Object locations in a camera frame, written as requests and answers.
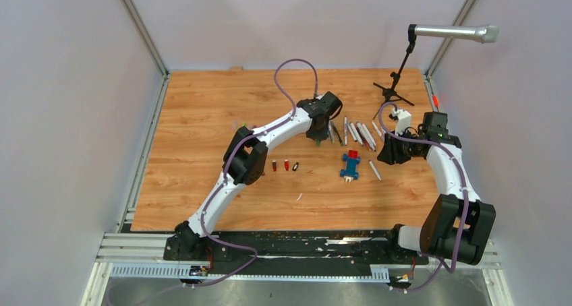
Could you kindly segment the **dark green cap pen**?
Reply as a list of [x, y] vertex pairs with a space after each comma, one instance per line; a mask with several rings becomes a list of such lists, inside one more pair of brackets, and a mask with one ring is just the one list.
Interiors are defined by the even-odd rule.
[[332, 125], [332, 128], [333, 128], [334, 134], [335, 134], [335, 136], [337, 137], [337, 139], [338, 139], [338, 141], [339, 141], [339, 143], [340, 143], [340, 146], [345, 146], [345, 143], [344, 143], [344, 141], [343, 141], [343, 139], [342, 139], [342, 137], [341, 137], [341, 134], [339, 133], [339, 131], [338, 131], [336, 125], [335, 125], [333, 122], [331, 122], [331, 125]]

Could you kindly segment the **orange red cap marker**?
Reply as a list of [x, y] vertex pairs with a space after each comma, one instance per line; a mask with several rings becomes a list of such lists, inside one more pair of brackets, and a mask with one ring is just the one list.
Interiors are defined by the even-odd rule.
[[364, 146], [369, 150], [369, 151], [373, 151], [372, 147], [369, 145], [368, 142], [368, 138], [366, 137], [365, 133], [362, 131], [361, 127], [359, 125], [355, 125], [357, 127], [357, 130], [359, 131], [362, 139], [363, 139], [363, 143]]

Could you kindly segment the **purple tip white marker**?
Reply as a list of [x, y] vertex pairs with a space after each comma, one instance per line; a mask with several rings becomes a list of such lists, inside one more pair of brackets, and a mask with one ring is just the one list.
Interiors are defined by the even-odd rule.
[[361, 137], [361, 135], [360, 135], [360, 133], [359, 133], [357, 127], [355, 126], [354, 122], [351, 122], [351, 123], [350, 123], [350, 126], [351, 126], [351, 128], [352, 128], [352, 130], [353, 130], [353, 132], [354, 132], [354, 134], [355, 134], [355, 138], [356, 138], [357, 142], [358, 142], [361, 146], [363, 146], [363, 145], [364, 145], [363, 139], [362, 139], [362, 137]]

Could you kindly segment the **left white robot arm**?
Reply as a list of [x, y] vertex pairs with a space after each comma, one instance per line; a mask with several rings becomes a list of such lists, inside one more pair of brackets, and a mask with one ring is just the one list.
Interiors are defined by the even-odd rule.
[[230, 202], [263, 174], [268, 153], [299, 134], [311, 140], [328, 137], [329, 121], [341, 111], [342, 101], [332, 92], [299, 101], [282, 117], [261, 127], [240, 127], [223, 157], [223, 170], [202, 205], [175, 227], [181, 252], [191, 261], [206, 254], [203, 238], [210, 235]]

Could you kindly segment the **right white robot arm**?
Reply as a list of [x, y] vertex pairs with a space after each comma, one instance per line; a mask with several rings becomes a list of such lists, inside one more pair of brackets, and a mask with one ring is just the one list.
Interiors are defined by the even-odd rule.
[[496, 210], [481, 201], [468, 179], [460, 139], [449, 133], [445, 113], [427, 112], [416, 128], [411, 114], [393, 109], [394, 130], [385, 129], [384, 146], [377, 159], [389, 165], [422, 157], [430, 165], [439, 196], [421, 227], [397, 224], [385, 254], [402, 264], [412, 251], [469, 265], [480, 263]]

